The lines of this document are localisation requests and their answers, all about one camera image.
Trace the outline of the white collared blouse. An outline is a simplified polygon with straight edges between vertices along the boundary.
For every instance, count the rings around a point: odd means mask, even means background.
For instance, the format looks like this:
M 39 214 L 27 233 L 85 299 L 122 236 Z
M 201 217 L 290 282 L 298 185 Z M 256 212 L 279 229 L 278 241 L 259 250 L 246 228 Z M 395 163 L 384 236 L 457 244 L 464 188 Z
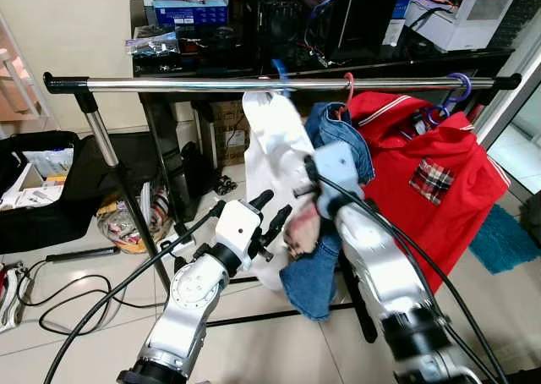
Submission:
M 243 163 L 244 199 L 252 200 L 268 189 L 273 191 L 273 199 L 262 209 L 263 229 L 271 225 L 283 207 L 291 207 L 281 232 L 267 245 L 266 251 L 273 257 L 268 261 L 262 255 L 256 256 L 249 272 L 264 287 L 283 292 L 281 271 L 292 261 L 285 242 L 287 225 L 314 198 L 312 194 L 294 194 L 312 184 L 304 159 L 313 155 L 314 147 L 297 107 L 281 91 L 246 91 L 241 97 L 241 108 L 249 125 Z

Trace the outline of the blue plastic hanger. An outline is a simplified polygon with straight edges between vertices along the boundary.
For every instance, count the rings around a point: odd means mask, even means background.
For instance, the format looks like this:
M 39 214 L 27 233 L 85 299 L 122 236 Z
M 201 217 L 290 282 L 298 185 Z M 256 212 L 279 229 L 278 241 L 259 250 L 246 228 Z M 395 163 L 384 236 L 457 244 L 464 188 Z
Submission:
M 290 87 L 289 75 L 287 75 L 287 66 L 279 58 L 271 59 L 271 66 L 274 67 L 274 70 L 277 72 L 279 82 L 282 83 L 281 94 L 286 98 L 291 97 L 292 89 Z

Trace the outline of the pink hanger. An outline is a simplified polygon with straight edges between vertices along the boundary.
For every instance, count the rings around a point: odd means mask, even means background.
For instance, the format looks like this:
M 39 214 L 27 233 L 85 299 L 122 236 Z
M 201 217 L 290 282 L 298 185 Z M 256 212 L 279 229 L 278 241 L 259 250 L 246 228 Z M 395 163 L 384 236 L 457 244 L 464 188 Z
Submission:
M 336 110 L 336 118 L 337 120 L 351 123 L 352 114 L 349 113 L 348 103 L 354 97 L 354 91 L 355 91 L 354 74 L 352 74 L 352 72 L 345 72 L 345 74 L 343 75 L 343 79 L 347 82 L 347 98 L 344 99 L 343 106 L 341 106 L 341 108 Z

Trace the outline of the purple hanger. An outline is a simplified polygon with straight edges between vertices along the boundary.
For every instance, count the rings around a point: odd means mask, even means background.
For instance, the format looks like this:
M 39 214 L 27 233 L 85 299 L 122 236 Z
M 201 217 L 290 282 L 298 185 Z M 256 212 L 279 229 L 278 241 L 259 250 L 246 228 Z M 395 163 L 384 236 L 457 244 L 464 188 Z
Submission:
M 429 125 L 430 128 L 436 128 L 444 118 L 450 117 L 455 105 L 460 101 L 465 101 L 473 91 L 473 82 L 466 74 L 452 72 L 452 74 L 447 75 L 447 78 L 457 79 L 460 86 L 465 87 L 465 91 L 459 97 L 449 96 L 447 101 L 440 105 L 433 105 L 422 110 L 422 124 Z

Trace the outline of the blue denim skirt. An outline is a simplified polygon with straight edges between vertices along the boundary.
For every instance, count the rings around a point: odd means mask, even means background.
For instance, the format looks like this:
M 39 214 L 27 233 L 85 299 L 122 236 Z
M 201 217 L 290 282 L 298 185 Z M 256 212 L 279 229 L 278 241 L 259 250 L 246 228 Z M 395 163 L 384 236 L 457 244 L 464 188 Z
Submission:
M 374 164 L 352 114 L 343 102 L 317 102 L 306 120 L 305 132 L 314 148 L 343 141 L 351 148 L 360 186 L 374 179 Z M 310 320 L 329 318 L 335 298 L 335 264 L 342 242 L 335 225 L 318 214 L 316 206 L 302 206 L 287 223 L 283 238 L 293 260 L 279 272 L 290 303 Z

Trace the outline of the brown cardboard box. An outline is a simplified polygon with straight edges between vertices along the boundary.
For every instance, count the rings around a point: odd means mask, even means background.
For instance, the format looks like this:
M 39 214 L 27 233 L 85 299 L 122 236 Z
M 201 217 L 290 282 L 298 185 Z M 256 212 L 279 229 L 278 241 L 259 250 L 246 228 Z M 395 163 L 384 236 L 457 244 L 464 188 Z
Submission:
M 249 122 L 241 102 L 210 102 L 214 152 L 218 167 L 244 163 L 249 147 Z

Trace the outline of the clear plastic bag of items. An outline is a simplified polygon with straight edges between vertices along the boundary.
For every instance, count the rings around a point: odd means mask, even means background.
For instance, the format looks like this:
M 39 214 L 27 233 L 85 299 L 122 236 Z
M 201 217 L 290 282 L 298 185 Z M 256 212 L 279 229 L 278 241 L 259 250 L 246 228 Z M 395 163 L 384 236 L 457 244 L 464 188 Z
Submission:
M 152 195 L 150 209 L 144 214 L 150 214 L 148 227 L 155 241 L 162 241 L 172 229 L 172 210 L 167 201 L 167 190 L 159 187 Z M 128 254 L 144 254 L 146 247 L 140 240 L 138 227 L 135 226 L 128 214 L 123 200 L 112 197 L 96 212 L 97 226 L 116 248 Z

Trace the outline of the red polo shirt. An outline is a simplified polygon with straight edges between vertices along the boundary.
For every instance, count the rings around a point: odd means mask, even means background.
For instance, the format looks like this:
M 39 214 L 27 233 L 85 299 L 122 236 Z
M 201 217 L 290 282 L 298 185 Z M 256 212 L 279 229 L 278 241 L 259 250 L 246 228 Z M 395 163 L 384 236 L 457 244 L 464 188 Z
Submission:
M 506 194 L 509 179 L 463 112 L 422 134 L 408 129 L 413 114 L 429 107 L 423 99 L 379 91 L 363 91 L 347 103 L 374 160 L 374 179 L 364 194 L 441 271 L 451 272 Z

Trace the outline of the black desk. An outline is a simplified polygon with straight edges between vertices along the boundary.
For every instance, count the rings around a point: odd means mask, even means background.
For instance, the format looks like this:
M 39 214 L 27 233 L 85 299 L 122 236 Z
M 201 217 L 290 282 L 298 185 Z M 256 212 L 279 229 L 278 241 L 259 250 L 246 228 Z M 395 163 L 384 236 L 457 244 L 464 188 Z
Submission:
M 229 5 L 231 22 L 209 27 L 178 27 L 178 52 L 159 57 L 134 57 L 136 78 L 275 78 L 279 71 L 273 63 L 283 62 L 288 78 L 341 79 L 354 74 L 359 79 L 421 78 L 451 72 L 495 76 L 509 60 L 511 47 L 475 49 L 475 51 L 438 52 L 432 43 L 410 30 L 403 32 L 401 45 L 391 49 L 389 57 L 362 52 L 359 58 L 320 63 L 320 52 L 303 43 L 303 30 L 309 9 L 298 1 Z M 139 93 L 148 129 L 156 137 L 163 183 L 172 214 L 192 221 L 199 198 L 205 192 L 194 186 L 194 173 L 183 167 L 184 141 L 179 140 L 177 104 L 196 102 L 193 121 L 212 119 L 209 103 L 227 101 L 219 94 Z

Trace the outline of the black open suitcase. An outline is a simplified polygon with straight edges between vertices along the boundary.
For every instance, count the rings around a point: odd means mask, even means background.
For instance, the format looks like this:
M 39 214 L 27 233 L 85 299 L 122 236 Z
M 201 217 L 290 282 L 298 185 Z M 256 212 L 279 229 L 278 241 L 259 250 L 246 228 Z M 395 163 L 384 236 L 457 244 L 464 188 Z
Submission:
M 50 205 L 0 211 L 0 254 L 35 251 L 85 236 L 91 218 L 108 194 L 101 189 L 106 168 L 91 160 L 93 151 L 86 149 L 89 141 L 70 130 L 46 130 L 0 140 L 0 195 L 14 186 L 30 163 L 27 152 L 70 147 L 76 159 L 62 193 Z

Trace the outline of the black power strip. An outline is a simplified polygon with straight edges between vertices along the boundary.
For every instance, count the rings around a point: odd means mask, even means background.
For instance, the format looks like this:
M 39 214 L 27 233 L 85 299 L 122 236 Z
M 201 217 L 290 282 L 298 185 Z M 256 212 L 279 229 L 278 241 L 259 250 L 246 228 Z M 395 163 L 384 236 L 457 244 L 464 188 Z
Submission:
M 44 261 L 50 261 L 51 263 L 64 263 L 65 261 L 95 259 L 96 257 L 119 254 L 120 252 L 121 250 L 116 248 L 116 246 L 108 246 L 108 248 L 74 251 L 62 254 L 49 254 L 44 257 Z

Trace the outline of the blue labelled box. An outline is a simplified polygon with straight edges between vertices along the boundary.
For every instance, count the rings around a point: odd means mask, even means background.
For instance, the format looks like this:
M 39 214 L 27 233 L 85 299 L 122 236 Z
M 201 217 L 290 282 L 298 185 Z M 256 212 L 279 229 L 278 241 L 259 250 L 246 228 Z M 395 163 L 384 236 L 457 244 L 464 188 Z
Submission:
M 152 1 L 158 25 L 226 25 L 228 2 L 205 0 L 203 3 L 183 0 Z

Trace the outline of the black computer tower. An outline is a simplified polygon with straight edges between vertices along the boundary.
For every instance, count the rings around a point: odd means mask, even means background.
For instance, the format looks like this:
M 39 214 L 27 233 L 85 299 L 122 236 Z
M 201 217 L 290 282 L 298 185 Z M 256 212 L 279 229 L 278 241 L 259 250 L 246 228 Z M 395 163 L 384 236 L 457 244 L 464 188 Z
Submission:
M 332 0 L 322 51 L 332 60 L 376 57 L 396 3 L 397 0 Z

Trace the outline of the teal floor mat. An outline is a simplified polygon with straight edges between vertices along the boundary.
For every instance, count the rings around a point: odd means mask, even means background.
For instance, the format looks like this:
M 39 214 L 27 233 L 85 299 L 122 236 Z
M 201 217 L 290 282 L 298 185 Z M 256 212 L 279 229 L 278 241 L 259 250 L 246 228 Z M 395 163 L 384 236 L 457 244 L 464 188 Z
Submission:
M 499 205 L 491 207 L 468 248 L 490 273 L 513 271 L 541 256 L 537 242 Z

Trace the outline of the white computer case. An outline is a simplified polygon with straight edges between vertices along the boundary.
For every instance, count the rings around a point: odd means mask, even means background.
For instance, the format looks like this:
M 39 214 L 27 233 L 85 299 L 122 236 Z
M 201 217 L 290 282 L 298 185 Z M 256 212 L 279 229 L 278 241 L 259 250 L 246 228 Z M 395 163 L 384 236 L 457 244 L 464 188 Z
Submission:
M 442 52 L 483 49 L 514 0 L 408 0 L 406 27 Z

